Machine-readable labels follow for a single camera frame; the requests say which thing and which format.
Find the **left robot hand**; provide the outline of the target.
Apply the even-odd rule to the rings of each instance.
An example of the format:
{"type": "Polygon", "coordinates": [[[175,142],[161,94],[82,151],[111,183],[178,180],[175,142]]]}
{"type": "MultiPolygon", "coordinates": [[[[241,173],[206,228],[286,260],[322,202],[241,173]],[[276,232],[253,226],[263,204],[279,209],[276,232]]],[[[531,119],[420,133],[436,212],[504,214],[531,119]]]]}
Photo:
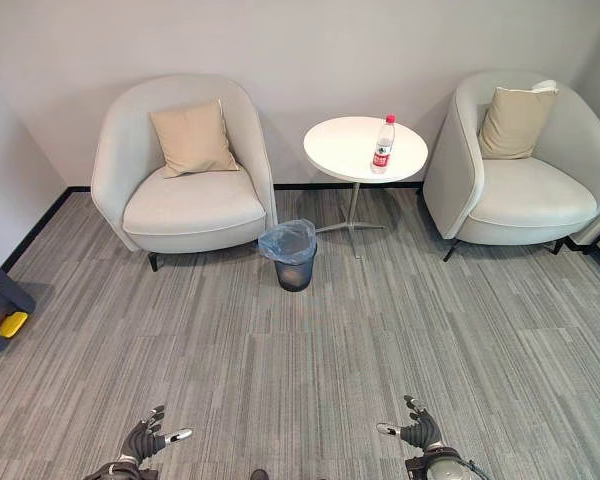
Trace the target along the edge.
{"type": "Polygon", "coordinates": [[[118,460],[140,465],[145,459],[152,457],[168,445],[189,438],[193,431],[184,428],[162,435],[160,420],[164,418],[165,407],[159,405],[150,411],[146,419],[142,419],[124,439],[118,460]]]}

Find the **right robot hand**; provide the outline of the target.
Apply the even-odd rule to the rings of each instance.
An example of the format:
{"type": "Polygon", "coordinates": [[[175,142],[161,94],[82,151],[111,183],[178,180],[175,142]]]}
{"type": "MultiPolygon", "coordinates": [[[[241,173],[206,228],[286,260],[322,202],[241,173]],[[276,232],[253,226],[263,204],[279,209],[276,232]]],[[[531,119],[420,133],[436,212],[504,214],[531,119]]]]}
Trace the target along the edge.
{"type": "Polygon", "coordinates": [[[389,423],[378,423],[376,429],[379,433],[397,436],[409,445],[428,451],[443,446],[442,435],[438,424],[428,413],[426,405],[410,396],[405,395],[406,406],[411,410],[410,417],[413,424],[396,426],[389,423]]]}

